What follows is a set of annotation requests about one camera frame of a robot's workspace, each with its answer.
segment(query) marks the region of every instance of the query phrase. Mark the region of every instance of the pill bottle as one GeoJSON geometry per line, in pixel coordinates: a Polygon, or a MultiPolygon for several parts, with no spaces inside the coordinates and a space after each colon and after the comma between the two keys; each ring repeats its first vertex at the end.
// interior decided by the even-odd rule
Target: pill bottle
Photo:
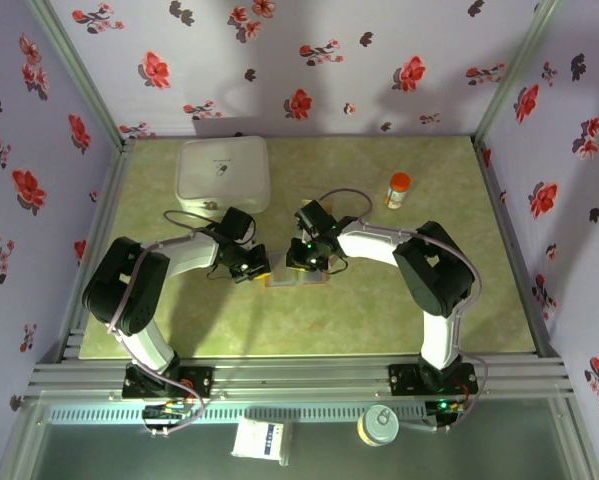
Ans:
{"type": "Polygon", "coordinates": [[[390,187],[388,187],[388,193],[386,193],[383,203],[388,208],[396,210],[403,205],[409,188],[410,176],[403,172],[395,173],[390,179],[390,187]]]}

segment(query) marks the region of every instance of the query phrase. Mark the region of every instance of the glass panel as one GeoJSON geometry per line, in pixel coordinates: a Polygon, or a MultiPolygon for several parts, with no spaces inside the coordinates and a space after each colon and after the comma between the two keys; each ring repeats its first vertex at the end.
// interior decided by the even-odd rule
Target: glass panel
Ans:
{"type": "Polygon", "coordinates": [[[295,425],[290,465],[230,455],[236,425],[152,438],[140,426],[51,426],[38,480],[569,479],[545,400],[484,401],[450,434],[402,429],[373,448],[354,424],[295,425]]]}

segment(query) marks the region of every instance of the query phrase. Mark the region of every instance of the floral wallpaper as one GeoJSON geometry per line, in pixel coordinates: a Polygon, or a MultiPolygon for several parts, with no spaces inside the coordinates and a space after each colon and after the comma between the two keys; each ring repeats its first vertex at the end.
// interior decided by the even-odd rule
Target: floral wallpaper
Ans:
{"type": "Polygon", "coordinates": [[[0,0],[0,461],[57,349],[112,152],[25,3],[0,0]]]}
{"type": "Polygon", "coordinates": [[[474,133],[537,0],[50,3],[129,138],[474,133]]]}
{"type": "Polygon", "coordinates": [[[599,3],[562,2],[515,95],[489,131],[484,167],[599,458],[599,3]]]}

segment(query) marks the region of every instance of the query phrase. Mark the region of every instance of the orange cap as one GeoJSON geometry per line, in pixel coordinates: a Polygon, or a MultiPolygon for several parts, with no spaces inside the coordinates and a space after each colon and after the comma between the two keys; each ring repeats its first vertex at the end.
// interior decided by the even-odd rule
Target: orange cap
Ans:
{"type": "Polygon", "coordinates": [[[395,173],[390,179],[390,187],[397,192],[405,192],[410,187],[410,175],[407,173],[395,173]]]}

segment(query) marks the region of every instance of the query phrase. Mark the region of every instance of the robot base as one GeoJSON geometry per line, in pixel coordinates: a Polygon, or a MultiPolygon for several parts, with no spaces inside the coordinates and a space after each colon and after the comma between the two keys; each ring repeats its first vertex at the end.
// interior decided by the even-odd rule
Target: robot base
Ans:
{"type": "MultiPolygon", "coordinates": [[[[182,367],[173,365],[163,375],[193,388],[202,398],[210,398],[213,380],[212,367],[182,367]]],[[[124,399],[142,398],[185,398],[188,393],[181,388],[159,381],[146,374],[141,368],[129,363],[121,396],[124,399]]]]}
{"type": "Polygon", "coordinates": [[[464,386],[470,395],[479,390],[475,368],[469,363],[451,365],[445,372],[435,371],[425,363],[389,365],[388,378],[393,397],[410,395],[465,395],[464,386]]]}

